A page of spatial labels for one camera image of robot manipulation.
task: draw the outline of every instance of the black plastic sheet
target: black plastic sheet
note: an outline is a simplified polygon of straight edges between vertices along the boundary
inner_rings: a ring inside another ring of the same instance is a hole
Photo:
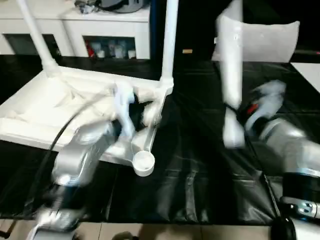
[[[158,80],[161,64],[146,60],[62,57],[61,66]],[[4,102],[40,70],[36,56],[0,56],[0,99]],[[245,63],[243,98],[253,88],[281,80],[287,90],[279,116],[320,142],[319,93],[288,63]],[[276,216],[272,197],[282,194],[282,165],[269,149],[225,149],[219,66],[210,61],[180,62],[167,97],[148,177],[127,166],[100,162],[87,199],[86,221],[269,225]],[[28,192],[45,150],[0,141],[0,217],[32,219],[50,186],[56,153],[43,173],[35,200]]]

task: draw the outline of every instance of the floor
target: floor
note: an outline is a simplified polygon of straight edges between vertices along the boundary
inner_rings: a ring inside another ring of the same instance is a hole
[[[0,220],[0,230],[7,231],[12,220]],[[18,221],[9,240],[25,240],[34,221]],[[130,235],[140,240],[268,240],[269,227],[228,225],[162,225],[83,222],[77,230],[81,240],[126,240]]]

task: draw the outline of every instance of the white cup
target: white cup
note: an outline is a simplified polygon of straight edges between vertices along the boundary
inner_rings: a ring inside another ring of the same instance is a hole
[[[154,171],[155,157],[149,151],[139,151],[133,156],[132,166],[138,176],[149,176]]]

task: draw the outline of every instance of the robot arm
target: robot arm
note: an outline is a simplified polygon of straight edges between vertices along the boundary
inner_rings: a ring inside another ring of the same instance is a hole
[[[119,137],[131,140],[135,132],[132,120],[139,122],[143,114],[144,104],[138,103],[132,88],[118,86],[115,101],[116,120],[81,126],[58,153],[52,170],[52,188],[37,213],[36,227],[29,240],[73,239],[86,211],[88,187],[100,157]]]
[[[301,129],[276,118],[285,85],[268,82],[252,92],[252,98],[237,113],[245,132],[276,153],[283,165],[283,209],[297,218],[320,219],[320,145]]]

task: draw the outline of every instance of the black cable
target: black cable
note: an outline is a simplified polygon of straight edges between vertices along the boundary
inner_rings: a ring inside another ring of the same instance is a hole
[[[60,129],[60,131],[58,132],[58,134],[56,135],[55,139],[53,140],[50,148],[46,151],[46,154],[43,158],[43,160],[41,161],[41,164],[37,170],[37,172],[35,173],[35,177],[34,177],[34,181],[33,184],[30,187],[30,190],[28,192],[26,201],[27,203],[24,204],[24,211],[23,214],[26,217],[28,214],[31,213],[32,209],[33,209],[33,203],[34,203],[34,199],[35,199],[35,195],[37,193],[37,189],[39,187],[39,183],[40,183],[40,179],[41,176],[43,174],[43,171],[45,170],[45,167],[49,161],[49,157],[55,147],[55,145],[57,144],[59,138],[61,137],[61,135],[64,133],[64,131],[66,130],[66,128],[69,126],[69,124],[80,114],[82,113],[85,109],[87,109],[88,107],[90,107],[92,104],[98,102],[99,100],[101,100],[102,98],[106,97],[105,95],[102,94],[97,94],[96,96],[94,96],[94,98],[90,101],[88,101],[86,104],[84,104],[76,113],[74,113],[72,115],[72,117],[66,122],[66,124]],[[27,211],[28,205],[31,205],[31,209],[29,209],[29,211]]]
[[[261,170],[262,170],[262,176],[263,176],[263,180],[264,180],[264,183],[266,184],[267,188],[268,188],[268,194],[271,198],[271,201],[272,201],[272,206],[274,208],[274,211],[276,213],[276,216],[277,217],[280,217],[281,216],[281,212],[278,208],[278,204],[277,204],[277,200],[275,199],[275,193],[271,187],[271,184],[270,184],[270,181],[267,177],[267,175],[265,174],[265,169],[263,167],[263,164],[261,163],[259,157],[258,157],[258,154],[255,150],[255,147],[253,146],[249,136],[245,135],[244,136],[244,139],[245,139],[245,142],[247,143],[247,145],[249,146],[249,148],[251,149],[251,151],[253,152],[253,155],[254,155],[254,158],[256,159],[257,163],[259,164]]]

